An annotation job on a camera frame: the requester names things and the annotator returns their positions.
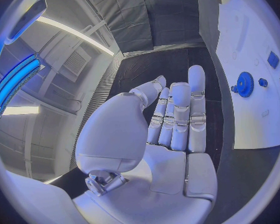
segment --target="cable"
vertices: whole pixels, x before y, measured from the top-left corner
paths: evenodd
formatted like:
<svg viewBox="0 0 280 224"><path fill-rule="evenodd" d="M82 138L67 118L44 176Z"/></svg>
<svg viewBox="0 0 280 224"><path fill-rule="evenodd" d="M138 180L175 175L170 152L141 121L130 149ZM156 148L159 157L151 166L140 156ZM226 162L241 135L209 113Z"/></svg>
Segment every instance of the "cable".
<svg viewBox="0 0 280 224"><path fill-rule="evenodd" d="M57 95L59 95L59 96L65 98L65 99L67 99L67 100L79 102L80 108L79 108L77 111L75 111L75 112L78 112L78 111L82 108L82 101L80 101L80 100L75 100L75 99L70 99L70 98L68 98L68 97L66 97L66 96L64 96L64 95L62 95L62 94L60 94L60 93L58 93L58 92L55 91L55 90L53 90L53 92L56 93Z"/></svg>

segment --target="blue square button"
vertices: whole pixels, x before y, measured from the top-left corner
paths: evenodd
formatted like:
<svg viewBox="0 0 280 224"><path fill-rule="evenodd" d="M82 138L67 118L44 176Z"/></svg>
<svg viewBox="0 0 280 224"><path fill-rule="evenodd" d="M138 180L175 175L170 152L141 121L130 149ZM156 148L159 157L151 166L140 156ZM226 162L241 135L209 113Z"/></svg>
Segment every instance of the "blue square button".
<svg viewBox="0 0 280 224"><path fill-rule="evenodd" d="M268 58L268 63L276 69L278 63L279 63L279 58L274 52L270 52L269 58Z"/></svg>

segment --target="blue gear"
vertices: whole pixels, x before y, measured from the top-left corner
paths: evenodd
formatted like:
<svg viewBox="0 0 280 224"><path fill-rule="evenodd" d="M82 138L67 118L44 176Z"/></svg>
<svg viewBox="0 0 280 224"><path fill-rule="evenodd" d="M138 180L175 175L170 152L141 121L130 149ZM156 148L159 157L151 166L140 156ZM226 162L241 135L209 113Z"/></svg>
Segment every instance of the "blue gear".
<svg viewBox="0 0 280 224"><path fill-rule="evenodd" d="M238 93L241 97L247 98L254 89L254 80L249 72L242 72L237 82Z"/></svg>

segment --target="ventilation grille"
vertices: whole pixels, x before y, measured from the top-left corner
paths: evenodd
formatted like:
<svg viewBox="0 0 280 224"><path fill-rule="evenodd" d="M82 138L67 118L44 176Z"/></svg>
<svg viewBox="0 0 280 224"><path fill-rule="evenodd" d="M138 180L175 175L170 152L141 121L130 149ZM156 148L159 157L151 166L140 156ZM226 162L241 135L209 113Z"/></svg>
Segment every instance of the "ventilation grille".
<svg viewBox="0 0 280 224"><path fill-rule="evenodd" d="M86 108L85 114L83 116L82 122L80 124L77 136L76 136L76 140L74 143L74 147L72 150L72 155L71 155L71 159L70 159L70 165L69 165L69 171L76 168L77 167L77 163L76 163L76 144L77 144L77 140L78 137L85 125L85 123L87 122L87 120L89 119L89 117L92 115L92 113L99 107L101 106L106 99L108 98L108 95L110 93L113 81L115 79L115 76L117 74L118 68L123 60L123 54L122 52L118 52L114 57L112 62L110 63L110 65L108 66L108 68L106 69L105 73L103 74L98 86L96 87L92 98Z"/></svg>
<svg viewBox="0 0 280 224"><path fill-rule="evenodd" d="M63 64L75 75L79 75L86 65L86 60L76 51L74 51Z"/></svg>

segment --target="air vent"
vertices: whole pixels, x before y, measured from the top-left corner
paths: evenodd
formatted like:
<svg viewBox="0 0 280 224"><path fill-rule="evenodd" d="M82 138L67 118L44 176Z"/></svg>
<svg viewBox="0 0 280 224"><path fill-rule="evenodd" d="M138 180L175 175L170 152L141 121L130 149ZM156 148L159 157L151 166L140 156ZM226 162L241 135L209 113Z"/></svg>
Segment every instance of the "air vent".
<svg viewBox="0 0 280 224"><path fill-rule="evenodd" d="M74 51L64 62L64 66L75 75L79 75L85 67L87 61L76 51Z"/></svg>

